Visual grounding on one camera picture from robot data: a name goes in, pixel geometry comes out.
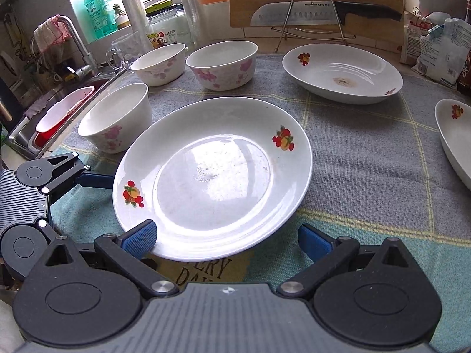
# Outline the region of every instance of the faucet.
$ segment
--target faucet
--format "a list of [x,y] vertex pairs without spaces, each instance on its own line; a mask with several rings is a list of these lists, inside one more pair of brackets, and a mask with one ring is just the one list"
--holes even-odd
[[[57,17],[57,20],[64,23],[65,27],[69,30],[70,34],[72,35],[72,39],[74,40],[77,48],[79,49],[80,53],[82,54],[82,59],[83,62],[85,63],[85,66],[80,69],[84,69],[83,72],[89,72],[91,73],[92,76],[96,76],[98,74],[98,65],[97,62],[95,61],[95,58],[93,58],[92,53],[90,53],[87,48],[85,47],[85,44],[83,43],[82,39],[80,38],[79,34],[77,33],[77,30],[74,27],[74,24],[70,20],[70,18],[65,17],[65,16],[59,16]],[[31,53],[34,54],[34,37],[31,39]]]

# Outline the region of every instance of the dark bottle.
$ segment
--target dark bottle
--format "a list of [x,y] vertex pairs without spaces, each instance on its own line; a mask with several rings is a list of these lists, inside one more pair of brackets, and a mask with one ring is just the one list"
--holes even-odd
[[[471,25],[471,0],[468,0],[466,6],[465,21]],[[458,77],[456,87],[461,93],[471,96],[471,51],[468,53],[465,66]]]

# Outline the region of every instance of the mug handle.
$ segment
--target mug handle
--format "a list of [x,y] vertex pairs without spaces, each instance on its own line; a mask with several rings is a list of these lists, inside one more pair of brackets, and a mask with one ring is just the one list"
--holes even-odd
[[108,65],[109,65],[112,69],[114,69],[114,70],[121,70],[121,69],[124,67],[124,65],[122,64],[121,58],[120,58],[120,65],[119,65],[118,68],[117,68],[116,66],[114,66],[114,65],[111,64],[112,57],[113,57],[115,54],[116,54],[116,55],[118,54],[115,49],[108,49],[108,50],[107,50],[107,54],[106,54],[107,63],[108,63]]

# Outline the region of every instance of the jar lid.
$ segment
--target jar lid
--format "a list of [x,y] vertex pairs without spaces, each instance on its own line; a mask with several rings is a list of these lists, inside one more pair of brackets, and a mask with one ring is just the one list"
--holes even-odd
[[175,9],[176,7],[177,7],[177,4],[172,4],[172,5],[167,6],[165,8],[160,8],[160,9],[154,10],[150,13],[147,13],[145,16],[148,17],[148,18],[154,17],[157,14],[164,13],[165,11],[171,11],[172,9]]
[[145,9],[145,13],[149,14],[149,13],[152,13],[154,11],[158,11],[158,10],[161,10],[163,8],[167,8],[167,7],[171,6],[172,4],[173,4],[172,0],[162,0],[162,1],[159,1],[155,4],[152,4],[149,7],[147,7]]

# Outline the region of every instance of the brown stain on plate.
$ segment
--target brown stain on plate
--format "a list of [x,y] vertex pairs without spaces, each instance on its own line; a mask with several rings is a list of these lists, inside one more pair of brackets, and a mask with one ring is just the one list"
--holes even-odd
[[343,87],[356,87],[356,82],[347,77],[336,77],[333,80],[336,84]]

